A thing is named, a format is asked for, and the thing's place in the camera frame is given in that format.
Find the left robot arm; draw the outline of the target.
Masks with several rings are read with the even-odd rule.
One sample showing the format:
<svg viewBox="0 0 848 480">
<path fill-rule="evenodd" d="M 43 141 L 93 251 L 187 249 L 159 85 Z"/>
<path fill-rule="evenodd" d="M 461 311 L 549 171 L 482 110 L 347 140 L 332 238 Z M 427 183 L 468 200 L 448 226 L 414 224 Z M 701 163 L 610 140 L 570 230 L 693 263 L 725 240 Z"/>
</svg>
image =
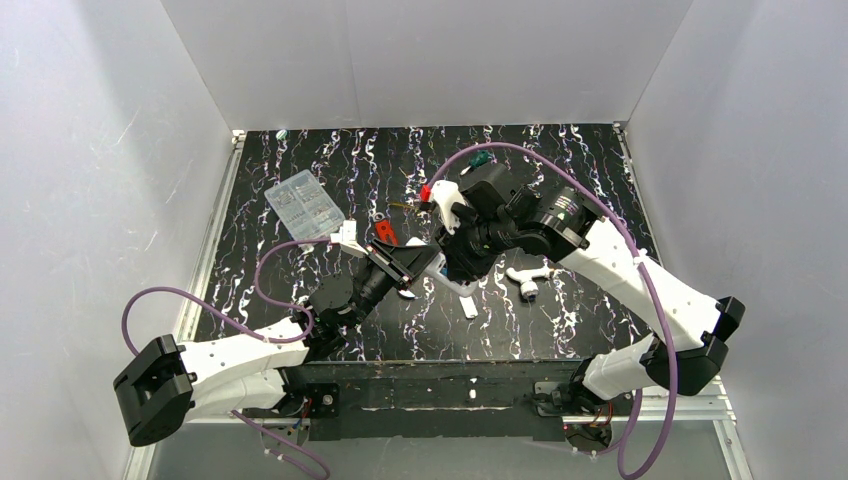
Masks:
<svg viewBox="0 0 848 480">
<path fill-rule="evenodd" d="M 287 394 L 281 369 L 338 351 L 342 329 L 362 323 L 391 290 L 408 288 L 440 249 L 374 240 L 361 252 L 356 275 L 324 277 L 290 319 L 258 331 L 239 325 L 222 340 L 180 344 L 167 334 L 133 348 L 113 382 L 130 444 L 157 443 L 197 417 L 274 407 Z"/>
</svg>

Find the white battery cover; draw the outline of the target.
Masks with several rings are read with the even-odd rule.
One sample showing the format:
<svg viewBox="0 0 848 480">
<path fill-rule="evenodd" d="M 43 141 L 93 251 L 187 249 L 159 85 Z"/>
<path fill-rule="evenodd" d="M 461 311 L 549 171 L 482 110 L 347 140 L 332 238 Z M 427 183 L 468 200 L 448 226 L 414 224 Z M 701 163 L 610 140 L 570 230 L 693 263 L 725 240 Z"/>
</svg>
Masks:
<svg viewBox="0 0 848 480">
<path fill-rule="evenodd" d="M 472 297 L 460 297 L 459 300 L 466 319 L 473 320 L 479 315 L 475 301 Z"/>
</svg>

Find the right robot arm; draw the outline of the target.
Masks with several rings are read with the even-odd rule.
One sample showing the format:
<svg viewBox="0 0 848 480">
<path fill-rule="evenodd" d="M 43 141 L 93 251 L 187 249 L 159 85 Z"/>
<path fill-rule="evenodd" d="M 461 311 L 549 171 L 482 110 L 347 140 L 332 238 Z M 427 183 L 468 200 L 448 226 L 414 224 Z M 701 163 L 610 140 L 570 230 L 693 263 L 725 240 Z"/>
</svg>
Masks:
<svg viewBox="0 0 848 480">
<path fill-rule="evenodd" d="M 502 253 L 520 249 L 591 280 L 650 327 L 651 337 L 581 365 L 572 396 L 610 400 L 652 386 L 694 396 L 720 372 L 744 304 L 702 294 L 653 259 L 634 258 L 612 220 L 577 190 L 539 191 L 494 163 L 461 183 L 438 180 L 424 195 L 443 223 L 437 242 L 450 281 L 473 283 Z"/>
</svg>

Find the white remote control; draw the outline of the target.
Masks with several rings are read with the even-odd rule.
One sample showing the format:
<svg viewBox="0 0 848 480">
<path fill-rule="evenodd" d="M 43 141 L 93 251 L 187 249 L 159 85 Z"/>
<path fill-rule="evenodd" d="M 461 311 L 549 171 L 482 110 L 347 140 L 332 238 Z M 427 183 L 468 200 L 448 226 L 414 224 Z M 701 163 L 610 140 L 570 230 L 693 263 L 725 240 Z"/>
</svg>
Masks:
<svg viewBox="0 0 848 480">
<path fill-rule="evenodd" d="M 470 297 L 479 287 L 478 281 L 450 280 L 447 276 L 447 262 L 443 253 L 438 253 L 433 258 L 425 267 L 424 273 L 462 298 Z"/>
</svg>

